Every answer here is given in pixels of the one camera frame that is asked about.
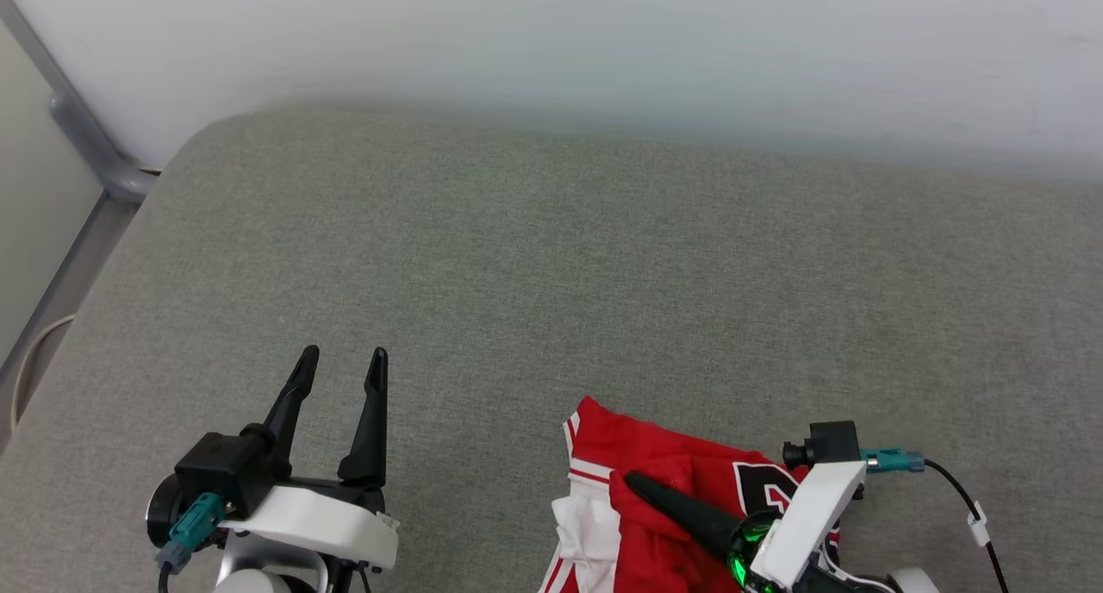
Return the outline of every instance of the teal connector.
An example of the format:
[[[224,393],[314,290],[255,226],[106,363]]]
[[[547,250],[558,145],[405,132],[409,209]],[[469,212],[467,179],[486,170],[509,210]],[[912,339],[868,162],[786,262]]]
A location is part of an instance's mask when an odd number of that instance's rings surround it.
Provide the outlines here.
[[[218,496],[204,492],[169,531],[169,539],[195,551],[226,518],[226,503]]]
[[[861,459],[866,460],[868,473],[893,473],[909,471],[921,473],[927,467],[923,455],[915,451],[902,449],[863,449]]]

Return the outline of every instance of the silver metal part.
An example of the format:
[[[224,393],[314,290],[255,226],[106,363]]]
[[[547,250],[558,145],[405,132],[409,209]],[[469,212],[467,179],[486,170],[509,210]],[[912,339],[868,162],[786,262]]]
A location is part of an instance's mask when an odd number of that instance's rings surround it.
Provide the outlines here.
[[[110,138],[85,106],[76,89],[43,46],[42,40],[12,0],[0,0],[0,20],[8,25],[23,52],[54,89],[50,115],[92,169],[96,180],[116,200],[141,202],[149,195],[157,176],[130,164],[111,144]]]

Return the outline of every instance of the white plastic bracket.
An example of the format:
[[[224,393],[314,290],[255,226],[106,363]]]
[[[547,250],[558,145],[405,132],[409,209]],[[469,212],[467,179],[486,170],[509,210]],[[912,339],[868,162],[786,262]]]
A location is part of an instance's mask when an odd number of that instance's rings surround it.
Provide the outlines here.
[[[249,519],[218,526],[385,570],[398,556],[397,522],[301,487],[272,487]]]
[[[965,521],[968,522],[970,532],[973,533],[973,539],[976,541],[976,545],[979,546],[981,548],[984,548],[985,546],[988,545],[988,541],[992,540],[992,538],[988,537],[988,529],[985,528],[985,525],[988,524],[988,516],[984,515],[984,509],[981,508],[979,502],[974,500],[973,507],[976,507],[977,514],[981,514],[981,519],[977,520],[976,518],[974,518],[973,511],[970,511],[970,515],[967,518],[965,518]]]
[[[866,478],[866,462],[816,464],[762,539],[751,572],[789,591]]]

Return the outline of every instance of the gray fabric surface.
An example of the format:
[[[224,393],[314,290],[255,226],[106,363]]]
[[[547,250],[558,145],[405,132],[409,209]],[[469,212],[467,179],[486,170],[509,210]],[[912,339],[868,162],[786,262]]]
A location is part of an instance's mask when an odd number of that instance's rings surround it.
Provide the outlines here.
[[[811,421],[922,449],[1013,591],[1091,591],[1103,187],[286,111],[192,139],[0,461],[0,589],[154,589],[142,514],[206,431],[322,362],[292,459],[328,476],[389,349],[397,591],[534,591],[580,397],[777,454]],[[993,591],[933,473],[845,515],[858,571]],[[172,590],[205,591],[217,551]]]

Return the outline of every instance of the clothing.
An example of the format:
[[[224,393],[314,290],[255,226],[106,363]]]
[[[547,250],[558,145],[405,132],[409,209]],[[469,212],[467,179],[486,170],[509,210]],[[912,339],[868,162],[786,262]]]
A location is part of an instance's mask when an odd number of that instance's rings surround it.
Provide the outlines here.
[[[539,593],[739,591],[730,572],[623,481],[639,471],[736,517],[784,511],[806,470],[610,412],[590,397],[564,424],[570,494],[553,502],[559,546]],[[837,545],[837,530],[829,542]]]

